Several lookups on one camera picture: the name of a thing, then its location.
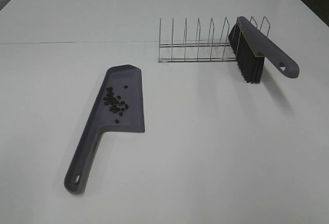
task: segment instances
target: brush handle hole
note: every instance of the brush handle hole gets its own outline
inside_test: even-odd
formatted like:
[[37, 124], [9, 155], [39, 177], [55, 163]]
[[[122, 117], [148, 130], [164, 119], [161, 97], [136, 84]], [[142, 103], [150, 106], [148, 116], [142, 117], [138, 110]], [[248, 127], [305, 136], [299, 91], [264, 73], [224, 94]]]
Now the brush handle hole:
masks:
[[281, 68], [281, 70], [285, 70], [286, 69], [286, 65], [283, 62], [279, 63], [279, 67]]

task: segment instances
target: metal wire rack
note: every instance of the metal wire rack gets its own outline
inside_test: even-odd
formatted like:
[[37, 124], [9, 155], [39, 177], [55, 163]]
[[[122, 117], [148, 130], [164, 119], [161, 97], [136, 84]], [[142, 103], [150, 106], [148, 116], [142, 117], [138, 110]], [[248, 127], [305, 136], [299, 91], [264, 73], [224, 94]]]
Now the metal wire rack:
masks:
[[[269, 34], [271, 27], [267, 17], [264, 16], [259, 27], [262, 31], [264, 21], [266, 21], [268, 28], [266, 36]], [[250, 22], [258, 28], [258, 23], [252, 16]], [[201, 40], [201, 22], [200, 18], [197, 19], [195, 40], [188, 40], [188, 26], [187, 19], [185, 18], [184, 34], [182, 41], [174, 41], [174, 19], [172, 19], [171, 26], [171, 40], [161, 41], [161, 19], [159, 26], [159, 58], [158, 62], [230, 62], [236, 61], [235, 55], [231, 49], [228, 41], [231, 26], [227, 17], [224, 19], [224, 24], [221, 30], [221, 35], [217, 38], [215, 35], [215, 25], [213, 18], [210, 19], [210, 26], [208, 30], [208, 38]]]

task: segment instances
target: hand brush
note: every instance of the hand brush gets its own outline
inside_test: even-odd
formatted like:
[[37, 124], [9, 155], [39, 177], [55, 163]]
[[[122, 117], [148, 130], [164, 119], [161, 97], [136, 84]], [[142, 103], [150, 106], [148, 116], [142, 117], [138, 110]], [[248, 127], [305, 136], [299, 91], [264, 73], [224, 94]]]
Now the hand brush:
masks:
[[286, 77], [298, 77], [297, 63], [245, 17], [237, 18], [228, 39], [247, 83], [260, 82], [265, 57]]

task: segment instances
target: dustpan handle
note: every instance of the dustpan handle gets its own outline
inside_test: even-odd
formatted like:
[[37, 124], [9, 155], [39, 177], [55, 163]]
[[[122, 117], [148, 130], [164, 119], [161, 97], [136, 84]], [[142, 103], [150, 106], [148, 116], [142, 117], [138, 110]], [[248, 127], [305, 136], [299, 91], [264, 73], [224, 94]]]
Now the dustpan handle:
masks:
[[90, 116], [64, 179], [65, 188], [72, 194], [84, 191], [99, 144], [101, 132], [92, 126], [92, 120]]

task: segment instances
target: brush handle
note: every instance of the brush handle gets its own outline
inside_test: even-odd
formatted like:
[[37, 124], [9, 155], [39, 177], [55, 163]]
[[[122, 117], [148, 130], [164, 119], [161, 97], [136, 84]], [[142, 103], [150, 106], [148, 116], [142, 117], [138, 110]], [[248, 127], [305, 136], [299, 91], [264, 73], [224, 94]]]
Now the brush handle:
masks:
[[101, 132], [98, 127], [92, 126], [92, 119], [92, 117], [88, 118], [64, 179], [65, 188], [72, 194], [84, 191], [99, 144]]
[[257, 57], [267, 57], [279, 72], [288, 78], [295, 79], [299, 75], [299, 66], [277, 45], [260, 32], [248, 19], [238, 17], [237, 24], [250, 49]]

